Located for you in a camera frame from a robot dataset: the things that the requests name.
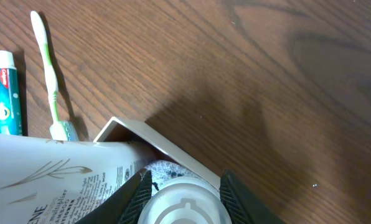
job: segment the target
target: red label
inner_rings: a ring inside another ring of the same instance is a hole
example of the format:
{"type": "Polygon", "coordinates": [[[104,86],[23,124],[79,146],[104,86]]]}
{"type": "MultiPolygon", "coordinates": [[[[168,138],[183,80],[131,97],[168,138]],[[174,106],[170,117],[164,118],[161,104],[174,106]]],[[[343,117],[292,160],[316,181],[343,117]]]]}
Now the red label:
{"type": "Polygon", "coordinates": [[[9,88],[9,71],[6,68],[0,69],[0,82],[4,87],[9,88]]]}

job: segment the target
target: toothpaste tube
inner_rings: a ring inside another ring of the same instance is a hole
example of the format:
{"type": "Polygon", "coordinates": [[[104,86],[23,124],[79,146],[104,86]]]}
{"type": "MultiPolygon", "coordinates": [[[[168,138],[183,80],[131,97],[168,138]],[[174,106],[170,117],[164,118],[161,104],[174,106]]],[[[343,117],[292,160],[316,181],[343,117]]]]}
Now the toothpaste tube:
{"type": "Polygon", "coordinates": [[[17,69],[5,50],[0,50],[0,134],[22,135],[17,69]]]}

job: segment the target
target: open box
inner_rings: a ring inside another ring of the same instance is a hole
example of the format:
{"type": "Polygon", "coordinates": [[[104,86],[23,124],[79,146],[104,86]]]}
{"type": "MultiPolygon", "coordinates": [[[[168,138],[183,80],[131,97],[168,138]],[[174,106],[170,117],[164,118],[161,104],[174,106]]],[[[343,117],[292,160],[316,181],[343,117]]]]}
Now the open box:
{"type": "Polygon", "coordinates": [[[125,142],[135,138],[141,138],[148,142],[157,154],[167,156],[174,162],[195,172],[216,189],[220,187],[220,177],[218,175],[167,140],[145,122],[112,117],[94,139],[94,142],[125,142]]]}

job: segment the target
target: toothpaste cap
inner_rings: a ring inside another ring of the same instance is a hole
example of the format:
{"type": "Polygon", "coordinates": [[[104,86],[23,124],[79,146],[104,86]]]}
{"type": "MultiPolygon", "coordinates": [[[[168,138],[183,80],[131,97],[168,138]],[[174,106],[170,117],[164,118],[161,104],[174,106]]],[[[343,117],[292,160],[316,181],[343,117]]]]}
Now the toothpaste cap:
{"type": "Polygon", "coordinates": [[[14,66],[14,58],[11,52],[0,50],[0,68],[16,69],[14,66]]]}

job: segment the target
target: white and green toothbrush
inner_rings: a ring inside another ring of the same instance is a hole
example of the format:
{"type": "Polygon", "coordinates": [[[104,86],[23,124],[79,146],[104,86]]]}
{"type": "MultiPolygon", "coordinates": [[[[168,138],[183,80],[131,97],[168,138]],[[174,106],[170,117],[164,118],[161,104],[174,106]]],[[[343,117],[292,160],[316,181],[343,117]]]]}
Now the white and green toothbrush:
{"type": "Polygon", "coordinates": [[[59,85],[53,65],[51,64],[49,45],[47,43],[46,29],[39,14],[35,11],[31,12],[32,27],[35,32],[37,44],[39,45],[40,53],[42,54],[44,76],[46,79],[47,93],[49,95],[49,105],[53,124],[50,127],[52,139],[63,141],[79,141],[75,127],[69,121],[60,121],[57,111],[57,94],[59,85]]]}

